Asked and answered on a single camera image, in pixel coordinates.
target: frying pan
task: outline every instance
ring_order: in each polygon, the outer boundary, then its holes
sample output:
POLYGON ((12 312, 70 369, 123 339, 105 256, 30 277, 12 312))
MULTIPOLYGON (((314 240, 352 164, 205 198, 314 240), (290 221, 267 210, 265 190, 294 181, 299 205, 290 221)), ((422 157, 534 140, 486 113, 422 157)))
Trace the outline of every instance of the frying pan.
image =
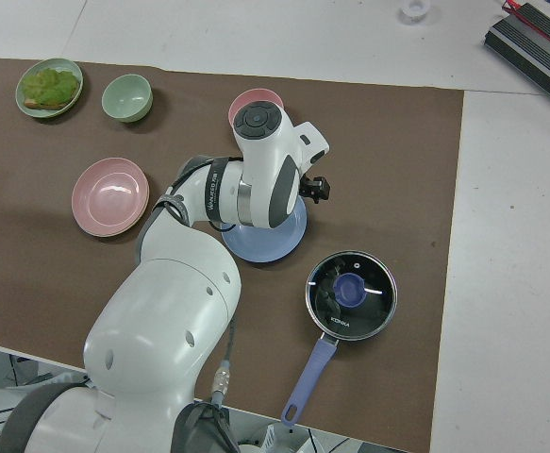
POLYGON ((383 262, 359 251, 342 251, 322 260, 306 283, 308 313, 323 331, 281 414, 297 423, 308 399, 337 349, 339 340, 373 337, 396 310, 396 283, 383 262))

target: plate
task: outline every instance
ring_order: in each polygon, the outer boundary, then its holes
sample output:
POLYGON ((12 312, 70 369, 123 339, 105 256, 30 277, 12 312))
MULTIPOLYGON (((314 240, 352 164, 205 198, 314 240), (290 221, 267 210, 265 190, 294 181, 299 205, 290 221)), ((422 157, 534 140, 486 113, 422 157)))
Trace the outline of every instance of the plate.
POLYGON ((71 207, 77 224, 87 233, 108 237, 136 224, 149 201, 149 183, 134 162, 122 158, 99 160, 77 180, 71 207))
POLYGON ((300 243, 307 223, 306 205, 298 196, 292 213, 285 222, 276 228, 256 228, 236 225, 222 233, 228 249, 251 262, 270 262, 283 258, 300 243))
POLYGON ((17 106, 19 106, 19 110, 22 111, 25 115, 29 115, 34 118, 52 118, 54 116, 60 115, 61 113, 64 113, 65 111, 70 109, 73 104, 75 104, 75 101, 82 93, 83 85, 84 76, 82 75, 82 71, 79 69, 79 66, 77 66, 74 62, 68 59, 45 59, 44 61, 40 61, 39 63, 34 64, 21 76, 21 78, 19 79, 19 83, 17 83, 15 100, 17 101, 17 106), (74 98, 61 110, 28 109, 24 105, 25 95, 23 94, 23 79, 26 76, 36 74, 39 71, 43 71, 44 69, 54 69, 55 71, 59 72, 71 71, 77 81, 79 81, 79 87, 77 88, 77 92, 75 93, 74 98))

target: cable connector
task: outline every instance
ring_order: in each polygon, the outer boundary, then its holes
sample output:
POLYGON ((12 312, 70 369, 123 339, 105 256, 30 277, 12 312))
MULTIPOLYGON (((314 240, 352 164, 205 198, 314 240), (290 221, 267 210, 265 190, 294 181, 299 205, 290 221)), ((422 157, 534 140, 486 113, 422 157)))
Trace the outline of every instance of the cable connector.
POLYGON ((228 392, 228 382, 230 380, 230 362, 221 361, 220 368, 214 375, 214 381, 211 384, 211 404, 217 408, 222 407, 222 402, 228 392))

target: brown tablecloth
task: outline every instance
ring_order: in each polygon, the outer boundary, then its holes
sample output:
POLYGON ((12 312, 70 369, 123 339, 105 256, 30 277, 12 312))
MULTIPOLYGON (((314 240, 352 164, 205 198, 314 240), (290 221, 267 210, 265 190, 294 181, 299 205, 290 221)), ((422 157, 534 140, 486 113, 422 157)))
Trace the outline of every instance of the brown tablecloth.
MULTIPOLYGON (((84 233, 71 213, 76 179, 99 159, 131 159, 148 177, 151 206, 186 159, 240 154, 229 104, 266 87, 295 124, 311 121, 329 141, 331 152, 310 174, 327 177, 331 197, 307 202, 306 235, 285 259, 237 259, 243 286, 226 403, 279 417, 321 333, 304 302, 309 272, 334 252, 363 250, 395 276, 397 312, 380 335, 340 344, 301 423, 428 450, 462 92, 80 63, 84 90, 75 106, 37 121, 14 102, 33 63, 0 59, 0 346, 83 367, 87 333, 133 269, 142 222, 111 239, 84 233), (126 73, 147 77, 155 96, 149 115, 131 126, 109 119, 100 102, 126 73)), ((209 393, 225 340, 198 396, 209 393)))

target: table surface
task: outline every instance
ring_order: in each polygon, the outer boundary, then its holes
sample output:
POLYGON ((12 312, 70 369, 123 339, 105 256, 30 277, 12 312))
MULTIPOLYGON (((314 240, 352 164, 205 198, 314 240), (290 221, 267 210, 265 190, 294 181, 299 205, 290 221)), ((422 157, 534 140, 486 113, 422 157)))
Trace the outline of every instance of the table surface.
POLYGON ((430 450, 550 451, 550 99, 483 47, 501 3, 0 0, 0 58, 465 90, 430 450))

